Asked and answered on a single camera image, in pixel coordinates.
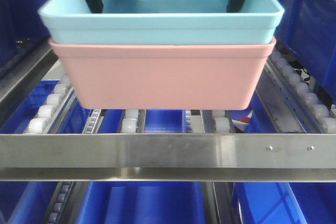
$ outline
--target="white roller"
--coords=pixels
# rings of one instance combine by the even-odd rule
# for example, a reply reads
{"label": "white roller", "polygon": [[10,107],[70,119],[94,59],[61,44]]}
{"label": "white roller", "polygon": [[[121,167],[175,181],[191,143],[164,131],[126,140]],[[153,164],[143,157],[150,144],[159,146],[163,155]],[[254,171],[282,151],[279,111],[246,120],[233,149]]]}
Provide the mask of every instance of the white roller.
{"label": "white roller", "polygon": [[42,134],[43,130],[48,125],[49,120],[47,118],[34,118],[31,119],[28,126],[28,133]]}
{"label": "white roller", "polygon": [[138,120],[134,118],[125,118],[122,120],[122,133],[135,133],[137,132]]}
{"label": "white roller", "polygon": [[65,76],[62,76],[61,80],[60,80],[60,83],[64,83],[64,84],[69,84],[71,85],[71,81],[69,79],[69,77],[67,75]]}
{"label": "white roller", "polygon": [[213,118],[224,118],[225,117],[225,110],[213,110],[212,111]]}
{"label": "white roller", "polygon": [[63,94],[50,94],[47,97],[47,104],[48,105],[60,105],[61,101],[63,100]]}
{"label": "white roller", "polygon": [[319,103],[319,98],[314,93],[305,93],[302,94],[302,99],[304,100],[306,105],[313,105]]}
{"label": "white roller", "polygon": [[215,118],[215,125],[217,133],[230,132],[230,121],[228,118]]}
{"label": "white roller", "polygon": [[277,59],[282,58],[282,55],[280,52],[272,52],[272,54],[270,55],[270,58],[273,62],[275,62]]}
{"label": "white roller", "polygon": [[69,84],[60,83],[54,87],[55,94],[66,94],[70,88]]}
{"label": "white roller", "polygon": [[336,119],[335,118],[322,118],[320,119],[322,127],[328,134],[336,134]]}
{"label": "white roller", "polygon": [[301,77],[297,73],[291,73],[288,75],[289,84],[295,85],[296,83],[301,82]]}
{"label": "white roller", "polygon": [[327,118],[329,116],[329,110],[323,104],[312,104],[310,109],[317,119]]}
{"label": "white roller", "polygon": [[193,132],[193,128],[191,127],[191,125],[187,125],[187,132]]}
{"label": "white roller", "polygon": [[281,68],[281,73],[284,77],[289,76],[291,73],[294,73],[293,67],[286,65],[286,66],[282,66]]}
{"label": "white roller", "polygon": [[125,118],[134,118],[139,117],[139,110],[125,110]]}
{"label": "white roller", "polygon": [[305,93],[309,93],[308,85],[304,82],[296,83],[294,89],[299,96],[303,96]]}
{"label": "white roller", "polygon": [[38,109],[38,117],[39,118],[51,118],[53,116],[53,114],[55,114],[56,111],[56,105],[42,105],[39,109]]}
{"label": "white roller", "polygon": [[276,59],[276,65],[277,65],[277,68],[288,66],[288,61],[284,58]]}

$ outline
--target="pink container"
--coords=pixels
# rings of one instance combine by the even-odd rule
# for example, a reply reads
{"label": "pink container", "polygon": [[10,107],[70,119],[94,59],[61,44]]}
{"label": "pink container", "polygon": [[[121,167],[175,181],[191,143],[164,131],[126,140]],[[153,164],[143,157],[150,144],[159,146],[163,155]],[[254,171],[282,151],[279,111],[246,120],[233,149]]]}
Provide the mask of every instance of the pink container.
{"label": "pink container", "polygon": [[50,41],[91,109],[248,107],[275,45],[73,45]]}

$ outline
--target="metal rail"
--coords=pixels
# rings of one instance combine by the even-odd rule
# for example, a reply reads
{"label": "metal rail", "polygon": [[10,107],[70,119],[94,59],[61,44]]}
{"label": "metal rail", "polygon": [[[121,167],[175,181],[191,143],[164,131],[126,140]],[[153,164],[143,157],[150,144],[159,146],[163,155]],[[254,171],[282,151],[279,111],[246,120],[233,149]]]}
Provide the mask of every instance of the metal rail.
{"label": "metal rail", "polygon": [[56,62],[48,41],[30,51],[11,72],[0,79],[0,127]]}
{"label": "metal rail", "polygon": [[[157,175],[162,180],[241,181],[243,177],[238,171],[245,168],[246,181],[275,177],[280,181],[336,181],[336,159],[331,148],[335,137],[333,134],[0,135],[0,179],[64,180],[67,175],[66,180],[123,180],[156,179]],[[137,173],[143,168],[145,174]],[[171,173],[176,168],[183,168],[185,174]],[[269,179],[258,178],[256,168],[276,168],[278,174],[270,173]],[[293,168],[304,169],[304,175],[293,174]],[[319,169],[323,176],[314,169]]]}

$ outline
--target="light blue container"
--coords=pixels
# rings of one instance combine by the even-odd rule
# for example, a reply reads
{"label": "light blue container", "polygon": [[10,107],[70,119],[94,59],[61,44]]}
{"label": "light blue container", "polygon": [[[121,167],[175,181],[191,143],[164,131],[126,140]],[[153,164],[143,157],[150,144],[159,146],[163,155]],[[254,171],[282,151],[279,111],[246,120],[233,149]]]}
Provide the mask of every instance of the light blue container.
{"label": "light blue container", "polygon": [[284,9],[277,0],[246,0],[225,13],[228,0],[103,0],[92,14],[85,0],[49,0],[40,10],[59,44],[268,44]]}

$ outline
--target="blue crate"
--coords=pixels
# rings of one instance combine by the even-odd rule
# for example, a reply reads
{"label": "blue crate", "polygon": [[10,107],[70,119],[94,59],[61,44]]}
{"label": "blue crate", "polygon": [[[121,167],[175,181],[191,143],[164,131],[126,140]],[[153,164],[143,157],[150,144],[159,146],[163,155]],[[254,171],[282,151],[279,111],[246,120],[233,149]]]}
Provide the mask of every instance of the blue crate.
{"label": "blue crate", "polygon": [[276,37],[336,99],[336,0],[279,0]]}
{"label": "blue crate", "polygon": [[98,133],[117,133],[122,122],[122,110],[107,110]]}
{"label": "blue crate", "polygon": [[289,186],[305,223],[336,223],[336,183],[290,183]]}
{"label": "blue crate", "polygon": [[58,80],[41,81],[0,129],[2,134],[20,134],[28,127]]}
{"label": "blue crate", "polygon": [[78,101],[60,126],[58,133],[82,133],[91,110],[84,109]]}
{"label": "blue crate", "polygon": [[264,109],[264,106],[259,96],[254,93],[252,96],[250,107],[253,110],[252,117],[248,126],[245,129],[245,133],[274,133],[272,122],[269,120],[268,114]]}
{"label": "blue crate", "polygon": [[200,183],[91,182],[76,224],[205,224]]}
{"label": "blue crate", "polygon": [[17,53],[8,0],[0,0],[0,68]]}
{"label": "blue crate", "polygon": [[8,0],[16,39],[46,38],[48,29],[43,25],[37,10],[47,0]]}
{"label": "blue crate", "polygon": [[334,224],[336,183],[236,183],[246,224]]}
{"label": "blue crate", "polygon": [[186,132],[184,110],[147,110],[146,133],[181,133]]}
{"label": "blue crate", "polygon": [[235,183],[234,190],[244,224],[307,223],[288,183]]}
{"label": "blue crate", "polygon": [[0,182],[0,223],[41,223],[57,182]]}

